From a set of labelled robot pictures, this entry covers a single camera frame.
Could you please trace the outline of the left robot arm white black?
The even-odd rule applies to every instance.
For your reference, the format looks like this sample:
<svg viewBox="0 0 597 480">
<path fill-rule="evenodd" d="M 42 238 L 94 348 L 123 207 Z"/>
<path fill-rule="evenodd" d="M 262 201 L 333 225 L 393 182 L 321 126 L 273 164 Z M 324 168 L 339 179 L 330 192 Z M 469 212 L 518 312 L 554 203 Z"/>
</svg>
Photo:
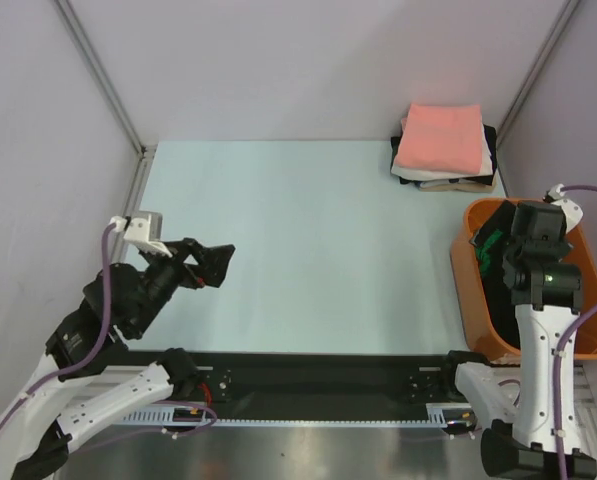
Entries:
<svg viewBox="0 0 597 480">
<path fill-rule="evenodd" d="M 144 253 L 145 270 L 105 261 L 45 345 L 22 391 L 0 415 L 0 479 L 46 479 L 93 436 L 147 405 L 210 391 L 190 354 L 170 348 L 133 378 L 83 402 L 75 399 L 141 338 L 179 288 L 218 288 L 235 248 L 194 239 Z"/>
</svg>

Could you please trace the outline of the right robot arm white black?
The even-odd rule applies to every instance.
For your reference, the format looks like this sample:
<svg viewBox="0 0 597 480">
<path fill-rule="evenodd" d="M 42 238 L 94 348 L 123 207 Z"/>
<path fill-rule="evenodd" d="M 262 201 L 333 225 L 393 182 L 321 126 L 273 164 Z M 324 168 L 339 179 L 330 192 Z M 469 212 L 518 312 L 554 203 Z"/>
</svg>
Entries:
<svg viewBox="0 0 597 480">
<path fill-rule="evenodd" d="M 513 403 L 486 363 L 460 363 L 439 376 L 441 393 L 465 398 L 482 427 L 484 471 L 502 479 L 594 479 L 582 450 L 574 401 L 574 347 L 583 306 L 580 269 L 566 216 L 554 204 L 517 204 L 502 254 L 521 347 L 520 400 Z"/>
</svg>

